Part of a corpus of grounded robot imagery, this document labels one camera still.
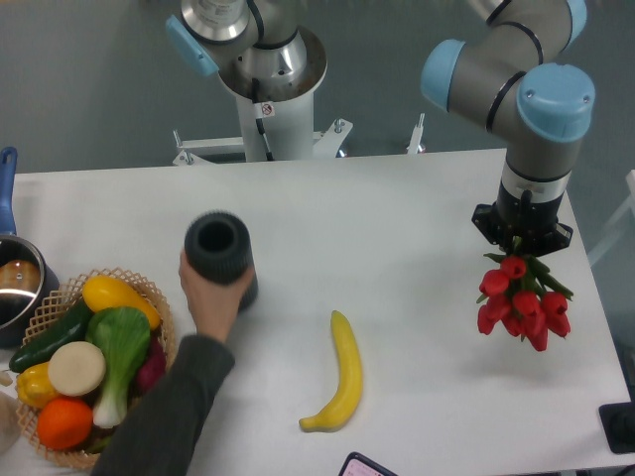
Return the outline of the grey sleeved forearm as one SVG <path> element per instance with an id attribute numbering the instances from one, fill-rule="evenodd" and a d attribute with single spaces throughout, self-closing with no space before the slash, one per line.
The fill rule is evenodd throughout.
<path id="1" fill-rule="evenodd" d="M 185 337 L 171 369 L 124 418 L 91 473 L 187 474 L 215 396 L 234 363 L 223 343 Z"/>

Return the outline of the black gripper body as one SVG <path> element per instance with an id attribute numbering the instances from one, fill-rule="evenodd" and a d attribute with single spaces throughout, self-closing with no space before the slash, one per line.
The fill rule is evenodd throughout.
<path id="1" fill-rule="evenodd" d="M 530 204 L 522 209 L 519 201 L 478 204 L 471 221 L 492 245 L 507 254 L 545 256 L 570 245 L 573 230 L 558 218 L 555 201 Z"/>

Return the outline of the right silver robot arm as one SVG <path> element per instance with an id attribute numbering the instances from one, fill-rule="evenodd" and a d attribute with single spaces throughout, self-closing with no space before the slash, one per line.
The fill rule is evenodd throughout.
<path id="1" fill-rule="evenodd" d="M 556 58 L 584 29 L 583 1 L 473 1 L 489 28 L 477 45 L 445 40 L 421 74 L 424 97 L 506 143 L 496 200 L 472 222 L 508 254 L 565 249 L 572 229 L 558 218 L 586 135 L 595 87 Z"/>

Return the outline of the person's bare hand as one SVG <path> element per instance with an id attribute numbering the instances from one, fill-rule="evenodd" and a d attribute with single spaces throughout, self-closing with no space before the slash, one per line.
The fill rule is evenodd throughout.
<path id="1" fill-rule="evenodd" d="M 242 298 L 254 280 L 254 268 L 249 267 L 234 283 L 219 285 L 202 277 L 182 250 L 179 276 L 197 333 L 225 343 Z"/>

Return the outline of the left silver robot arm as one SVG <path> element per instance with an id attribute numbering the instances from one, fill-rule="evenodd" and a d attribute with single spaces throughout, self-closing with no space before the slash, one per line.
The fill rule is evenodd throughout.
<path id="1" fill-rule="evenodd" d="M 217 74 L 254 103 L 312 93 L 326 73 L 325 49 L 300 24 L 298 1 L 183 1 L 166 32 L 197 74 Z"/>

